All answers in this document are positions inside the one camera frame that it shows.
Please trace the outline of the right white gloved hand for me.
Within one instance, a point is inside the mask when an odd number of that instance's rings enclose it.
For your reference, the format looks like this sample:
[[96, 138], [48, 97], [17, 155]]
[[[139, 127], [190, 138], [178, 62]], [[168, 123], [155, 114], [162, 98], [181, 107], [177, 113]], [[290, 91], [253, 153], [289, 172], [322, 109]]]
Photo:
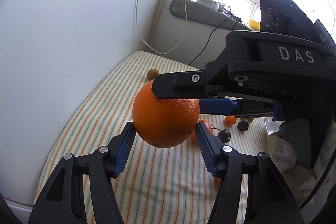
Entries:
[[325, 130], [317, 127], [321, 144], [313, 140], [312, 129], [307, 119], [296, 119], [284, 122], [279, 136], [271, 135], [266, 139], [266, 152], [299, 205], [317, 185], [335, 149], [334, 122]]

